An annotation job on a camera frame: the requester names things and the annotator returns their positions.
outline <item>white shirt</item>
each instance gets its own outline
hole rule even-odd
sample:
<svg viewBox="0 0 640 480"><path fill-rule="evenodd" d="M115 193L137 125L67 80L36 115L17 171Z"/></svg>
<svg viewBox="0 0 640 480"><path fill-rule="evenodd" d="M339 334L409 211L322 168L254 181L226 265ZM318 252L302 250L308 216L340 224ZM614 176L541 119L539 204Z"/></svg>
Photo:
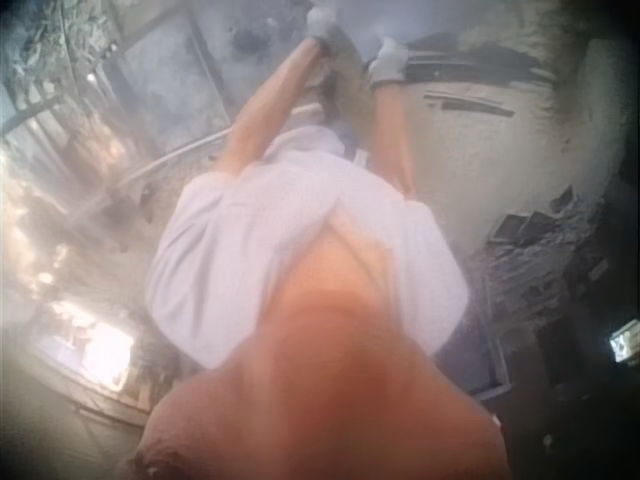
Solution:
<svg viewBox="0 0 640 480"><path fill-rule="evenodd" d="M239 177L211 172L183 190L160 241L146 300L160 330L206 368L255 330L275 287L336 209L388 249L391 296L405 333L436 352L468 291L426 205L344 160L323 127L281 135Z"/></svg>

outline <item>person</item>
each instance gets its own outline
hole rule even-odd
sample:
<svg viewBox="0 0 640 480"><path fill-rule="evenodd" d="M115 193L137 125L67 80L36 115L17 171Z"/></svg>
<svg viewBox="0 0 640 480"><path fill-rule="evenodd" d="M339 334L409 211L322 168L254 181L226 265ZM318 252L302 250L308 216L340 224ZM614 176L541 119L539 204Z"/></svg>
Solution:
<svg viewBox="0 0 640 480"><path fill-rule="evenodd" d="M150 312L206 370L154 409L122 478L508 478L499 427L430 359L468 293L415 200L407 51L386 40L371 66L369 171L323 127L275 139L338 48L329 12L307 23L160 242Z"/></svg>

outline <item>shirt sleeve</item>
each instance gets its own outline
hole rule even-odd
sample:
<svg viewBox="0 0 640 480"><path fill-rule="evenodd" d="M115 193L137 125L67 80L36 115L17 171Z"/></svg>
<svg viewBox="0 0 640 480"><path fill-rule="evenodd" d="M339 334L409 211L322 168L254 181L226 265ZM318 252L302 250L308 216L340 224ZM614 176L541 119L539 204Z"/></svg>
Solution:
<svg viewBox="0 0 640 480"><path fill-rule="evenodd" d="M160 330L181 350L193 350L189 311L197 301L202 257L215 232L216 215L234 177L209 172L182 191L147 276L146 304Z"/></svg>
<svg viewBox="0 0 640 480"><path fill-rule="evenodd" d="M412 336L429 353L438 351L463 318L469 302L464 275L431 210L423 203L408 202L411 285L404 289L416 298L418 311L410 318Z"/></svg>

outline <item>white glove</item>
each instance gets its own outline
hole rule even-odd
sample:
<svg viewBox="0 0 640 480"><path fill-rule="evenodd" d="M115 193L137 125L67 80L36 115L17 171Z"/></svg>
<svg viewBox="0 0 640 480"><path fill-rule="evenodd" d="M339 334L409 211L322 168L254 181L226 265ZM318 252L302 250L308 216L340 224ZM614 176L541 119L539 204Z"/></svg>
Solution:
<svg viewBox="0 0 640 480"><path fill-rule="evenodd" d="M386 37L378 52L378 57L369 67L371 87L384 83L403 83L404 71L409 62L409 49L395 40Z"/></svg>
<svg viewBox="0 0 640 480"><path fill-rule="evenodd" d="M337 16L333 10L313 7L307 14L307 34L318 40L327 53L332 52L333 42L339 31Z"/></svg>

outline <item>metal bar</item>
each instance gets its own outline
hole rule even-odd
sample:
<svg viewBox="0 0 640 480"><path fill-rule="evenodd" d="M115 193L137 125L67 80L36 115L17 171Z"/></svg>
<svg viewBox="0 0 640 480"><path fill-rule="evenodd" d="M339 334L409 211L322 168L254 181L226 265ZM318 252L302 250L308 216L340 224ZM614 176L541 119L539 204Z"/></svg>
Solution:
<svg viewBox="0 0 640 480"><path fill-rule="evenodd" d="M53 148L53 145L48 143L48 140L46 140L46 138L42 138L40 136L40 132L38 132L37 129L42 130L42 127L40 126L40 124L36 123L35 127L34 125L30 125L30 120L33 120L33 118L30 118L29 120L27 120L27 122L25 122L25 127L27 129L27 132L29 133L29 135L31 136L31 138L36 142L36 144L38 145L38 147L42 150L42 152L47 155L47 157L51 157L53 158L54 163L59 167L57 170L53 167L53 164L47 164L47 163L43 163L42 161L39 161L38 163L49 170L49 172L53 173L54 175L58 176L58 178L60 178L60 180L65 180L66 178L69 177L69 175L71 174L71 172L69 172L66 168L66 166L64 165L64 163L62 162L62 160L60 159L60 157L58 157L57 152L55 151L55 149Z"/></svg>
<svg viewBox="0 0 640 480"><path fill-rule="evenodd" d="M491 299L493 298L491 295L491 284L489 283L489 279L483 275L482 276L482 296L484 297L485 303L485 312L486 315L482 316L480 322L483 326L483 330L487 337L487 343L489 345L489 354L491 355L491 359L493 360L493 365L495 369L495 376L498 383L500 383L504 387L511 387L511 381L509 379L509 370L507 369L507 362L504 358L504 352L502 351L502 347L500 346L500 342L496 339L495 336L489 334L491 319L493 317L493 309Z"/></svg>
<svg viewBox="0 0 640 480"><path fill-rule="evenodd" d="M498 115L500 117L511 118L516 113L513 110L487 105L485 103L476 102L475 100L445 100L442 102L442 110L457 110L461 112L478 112L489 115Z"/></svg>
<svg viewBox="0 0 640 480"><path fill-rule="evenodd" d="M295 117L298 115L309 115L309 114L318 113L321 111L322 111L322 106L319 103L312 103L309 105L303 105L301 107L294 108L293 111L291 112L291 117ZM208 137L202 138L196 142L190 143L188 145L185 145L184 147L174 150L173 152L168 153L163 157L160 157L153 163L150 163L149 165L134 172L127 178L122 179L116 185L115 188L116 189L126 188L136 180L139 180L145 175L150 174L157 168L162 167L164 164L168 163L169 161L173 160L176 157L179 157L180 155L190 153L199 147L212 146L224 140L224 138L230 132L231 132L231 128L226 128L221 132L214 133L213 135L209 135ZM106 195L103 192L100 192L98 195L94 196L92 199L89 199L79 211L74 212L70 216L70 221L72 222L72 224L74 225L77 224L77 222L82 220L84 217L92 215L93 213L97 212L101 208L104 208L105 206L109 205L110 200L105 197Z"/></svg>
<svg viewBox="0 0 640 480"><path fill-rule="evenodd" d="M42 363L43 365L45 365L46 368L52 369L54 370L57 374L59 374L63 380L73 383L75 385L78 385L79 387L88 390L92 393L95 393L96 395L105 398L106 400L113 402L118 408L128 408L133 410L134 412L138 412L141 413L143 415L148 415L149 411L148 410L144 410L141 408L138 408L137 405L134 405L131 402L128 402L123 399L120 398L115 398L115 394L109 390L105 390L101 391L99 389L104 388L101 387L98 384L95 384L93 382L89 382L88 380L85 380L84 378L80 377L77 378L77 373L74 372L73 370L68 369L67 367L63 366L63 368L60 368L59 364L57 363L53 363L53 361L51 361L50 359L48 359L47 357L41 355L39 352L29 352L32 356L32 358L35 358L37 362Z"/></svg>
<svg viewBox="0 0 640 480"><path fill-rule="evenodd" d="M209 51L207 41L205 40L204 35L202 35L202 30L200 30L198 20L196 19L196 16L193 12L191 1L184 2L184 10L187 17L187 22L189 23L191 39L193 40L193 43L196 47L196 52L198 53L200 63L202 63L202 67L204 68L209 81L214 86L216 92L222 100L224 115L226 117L227 124L230 124L231 120L229 119L227 109L233 110L235 107L235 101L227 93L224 79L220 74L220 69L216 65L216 61L213 58L213 55L211 55L211 52Z"/></svg>
<svg viewBox="0 0 640 480"><path fill-rule="evenodd" d="M433 70L439 68L448 69L445 70L445 72L449 73L448 76L454 76L453 72L455 72L457 76L464 77L465 81L490 80L491 83L498 82L500 84L508 84L514 81L539 81L551 85L556 83L552 75L537 68L517 69L456 59L410 59L407 65L407 77L412 82L452 81L447 78L441 78L444 77L442 72L437 77L431 78L433 77Z"/></svg>
<svg viewBox="0 0 640 480"><path fill-rule="evenodd" d="M322 110L322 107L320 106L320 104L312 103L310 105L303 105L302 107L294 108L293 111L291 112L291 116L315 113L315 112L320 111L320 110ZM153 163L147 165L146 167L138 170L136 173L134 173L130 177L123 179L120 183L118 183L117 187L118 188L126 187L131 182L139 179L140 177L142 177L142 176L146 175L147 173L153 171L154 169L158 168L159 166L162 166L163 164L167 163L169 160L172 160L173 158L175 158L175 157L177 157L179 155L182 155L184 153L188 153L188 152L190 152L192 150L195 150L198 147L202 147L202 146L207 145L207 144L212 144L212 143L218 142L218 141L222 140L224 137L226 137L230 132L231 132L231 128L226 128L226 129L222 130L221 132L215 133L215 134L210 135L208 137L205 137L205 138L203 138L201 140L198 140L196 142L190 143L189 145L185 145L184 147L179 148L178 150L174 150L173 152L168 153L164 157L161 157L158 160L156 160L155 162L153 162Z"/></svg>
<svg viewBox="0 0 640 480"><path fill-rule="evenodd" d="M26 93L25 93L25 99L28 105L27 108L33 106L31 104L31 101L29 100L29 95L27 95ZM46 142L41 142L41 148L42 146L45 146L45 149L43 151L45 151L46 153L49 153L49 155L53 154L51 155L51 159L59 167L60 171L64 175L64 178L66 178L66 180L71 182L71 185L73 185L74 188L78 188L79 185L78 185L77 179L74 176L73 171L69 168L69 166L67 165L67 162L65 161L66 158L64 153L62 152L62 149L64 148L64 146L58 144L56 139L53 138L53 135L51 135L51 133L46 129L42 121L38 118L38 115L40 115L41 113L44 113L44 112L39 112L38 114L34 115L32 118L28 119L26 121L27 123L25 124L25 126L29 131L29 133L31 134L31 136L36 140L39 139L40 134L44 136L44 140L46 140Z"/></svg>
<svg viewBox="0 0 640 480"><path fill-rule="evenodd" d="M491 388L489 390L485 390L482 393L474 395L473 398L475 398L479 402L484 402L486 400L489 400L490 398L494 398L499 395L504 395L505 393L510 392L511 388L512 388L511 385L500 385L496 388Z"/></svg>
<svg viewBox="0 0 640 480"><path fill-rule="evenodd" d="M84 403L80 402L79 400L76 400L75 398L73 398L70 395L67 395L63 392L61 392L60 390L54 388L52 385L43 382L36 373L34 373L33 371L31 371L28 367L25 367L21 362L17 363L18 367L26 374L29 375L31 378L33 378L35 381L37 381L40 385L42 385L44 388L46 388L48 391L62 397L63 399L67 400L73 407L77 408L80 411L84 411L86 413L89 413L91 415L95 415L98 418L101 418L103 420L108 420L110 422L113 423L117 423L120 425L126 425L128 427L133 427L136 429L143 429L144 428L144 424L140 424L140 423L134 423L128 420L125 420L123 418L119 418L113 415L110 415L108 413L104 413L100 410L96 410L92 407L89 407L88 405L85 405Z"/></svg>
<svg viewBox="0 0 640 480"><path fill-rule="evenodd" d="M27 120L30 120L31 118L35 117L39 113L42 113L51 109L51 107L60 103L61 99L62 98L60 95L56 95L55 97L50 98L48 100L44 100L42 102L29 105L24 110L19 110L13 117L11 117L9 120L7 120L2 124L2 130L1 130L0 136L4 137L8 133L10 133L12 130L15 130L16 128L18 128Z"/></svg>
<svg viewBox="0 0 640 480"><path fill-rule="evenodd" d="M140 110L143 108L142 102L122 71L118 60L114 57L105 60L100 70L104 74L101 75L101 79L108 84L118 109L124 113L119 119L128 126L131 132L136 132L146 150L145 153L152 158L160 155L160 148L149 133L146 122L140 114Z"/></svg>
<svg viewBox="0 0 640 480"><path fill-rule="evenodd" d="M64 21L64 1L63 0L58 1L58 16L60 19L60 30L62 31L62 40L63 40L62 45L64 47L65 59L67 60L67 69L69 70L69 73L71 73L71 81L73 83L73 88L74 88L76 97L78 98L78 102L80 104L82 112L87 117L87 120L89 120L87 112L85 110L84 102L82 101L82 97L80 96L80 89L78 88L78 78L76 77L76 71L73 69L73 64L71 63L71 55L69 54L69 39L67 37L67 27Z"/></svg>
<svg viewBox="0 0 640 480"><path fill-rule="evenodd" d="M40 97L47 98L47 94L44 91L44 88L42 88L42 86L40 86L40 85L38 85L36 83L35 87L36 87L36 90L38 91L38 95L40 95ZM51 114L51 116L53 116L53 118L56 120L56 122L58 122L60 124L60 126L65 131L65 133L71 138L73 136L73 129L71 128L69 123L66 121L66 119L62 118L62 116L56 111L55 108L50 108L49 109L49 113Z"/></svg>
<svg viewBox="0 0 640 480"><path fill-rule="evenodd" d="M460 95L457 93L440 92L437 90L425 90L424 98L433 98L436 100L467 100L470 102L482 103L484 105L492 107L500 107L502 105L501 102L489 100L487 98L472 97L469 95Z"/></svg>
<svg viewBox="0 0 640 480"><path fill-rule="evenodd" d="M167 8L164 12L160 13L153 20L147 22L136 30L130 37L124 39L122 47L118 48L115 52L114 56L122 57L124 52L131 48L133 45L138 43L144 37L146 37L149 33L159 27L161 24L169 20L171 17L177 15L182 11L182 7L180 5L173 6L171 8Z"/></svg>

